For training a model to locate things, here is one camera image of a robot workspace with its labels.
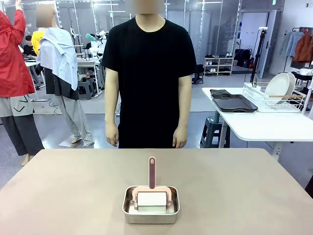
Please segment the person's right hand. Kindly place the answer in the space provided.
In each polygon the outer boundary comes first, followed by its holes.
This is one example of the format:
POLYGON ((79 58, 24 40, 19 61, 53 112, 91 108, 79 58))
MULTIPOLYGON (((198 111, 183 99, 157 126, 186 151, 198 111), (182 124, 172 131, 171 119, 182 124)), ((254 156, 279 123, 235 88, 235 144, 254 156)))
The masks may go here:
POLYGON ((118 134, 118 128, 115 123, 106 123, 105 124, 105 131, 106 131, 106 139, 107 142, 117 147, 119 142, 119 134, 118 134))

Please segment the person's left hand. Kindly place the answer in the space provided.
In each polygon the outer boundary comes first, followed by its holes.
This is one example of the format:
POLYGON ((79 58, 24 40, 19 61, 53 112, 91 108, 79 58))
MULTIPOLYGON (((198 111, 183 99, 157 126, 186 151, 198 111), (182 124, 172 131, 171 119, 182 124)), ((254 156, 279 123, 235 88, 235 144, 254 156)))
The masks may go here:
POLYGON ((173 135, 173 147, 183 148, 187 143, 187 126, 178 126, 173 135))

